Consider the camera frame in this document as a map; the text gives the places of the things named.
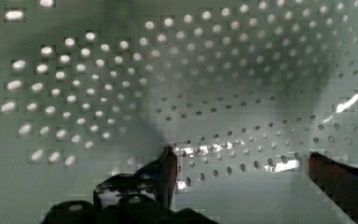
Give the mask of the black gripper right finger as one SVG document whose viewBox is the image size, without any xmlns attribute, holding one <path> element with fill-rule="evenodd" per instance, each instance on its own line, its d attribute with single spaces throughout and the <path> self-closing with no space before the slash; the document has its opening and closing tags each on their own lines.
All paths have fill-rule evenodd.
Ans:
<svg viewBox="0 0 358 224">
<path fill-rule="evenodd" d="M 358 168 L 311 152 L 309 178 L 358 224 Z"/>
</svg>

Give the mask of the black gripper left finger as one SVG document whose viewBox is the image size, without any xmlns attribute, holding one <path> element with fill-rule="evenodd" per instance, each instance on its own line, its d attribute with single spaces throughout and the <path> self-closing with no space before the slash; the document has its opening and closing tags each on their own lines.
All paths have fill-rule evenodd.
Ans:
<svg viewBox="0 0 358 224">
<path fill-rule="evenodd" d="M 93 191 L 97 211 L 118 206 L 125 196 L 145 196 L 170 208 L 177 179 L 177 156 L 166 146 L 159 156 L 133 174 L 117 174 L 98 184 Z"/>
</svg>

